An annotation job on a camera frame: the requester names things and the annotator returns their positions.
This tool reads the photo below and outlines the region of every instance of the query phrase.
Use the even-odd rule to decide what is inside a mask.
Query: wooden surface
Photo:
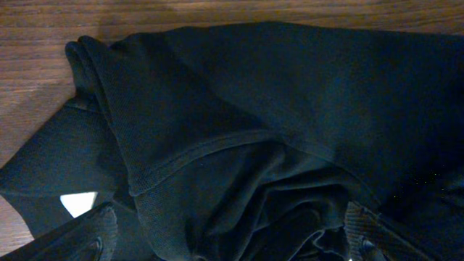
[[[33,240],[20,214],[1,196],[0,224],[0,256]]]
[[[68,41],[89,35],[111,43],[141,31],[266,20],[464,34],[464,1],[0,0],[0,167],[74,95]],[[28,237],[1,203],[0,246],[23,244],[8,239]]]

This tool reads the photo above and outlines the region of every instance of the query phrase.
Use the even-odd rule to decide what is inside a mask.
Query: black cloth
[[[77,119],[44,134],[43,156],[25,145],[0,172],[3,193],[41,194],[34,178],[62,193],[48,186],[61,174],[34,161],[76,181],[82,160],[93,190],[128,182],[118,199],[164,260],[347,260],[348,201],[445,233],[430,246],[444,257],[462,248],[463,223],[448,223],[464,213],[462,37],[267,22],[110,47],[84,36],[66,52],[78,98],[63,109]]]

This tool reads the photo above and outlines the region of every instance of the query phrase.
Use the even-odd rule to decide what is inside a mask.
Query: black garment
[[[36,149],[64,168],[72,160],[58,154],[88,149],[76,157],[92,170],[89,190],[127,176],[162,259],[347,260],[350,200],[421,231],[421,248],[464,259],[462,37],[269,22],[139,33],[109,48],[82,37],[66,52],[80,101],[68,106],[80,109],[64,109],[95,119],[63,127],[71,146],[42,133],[57,150]],[[0,171],[3,193],[40,194],[34,178],[60,175],[13,181],[21,161],[36,168],[30,146]],[[437,233],[447,236],[428,243]]]

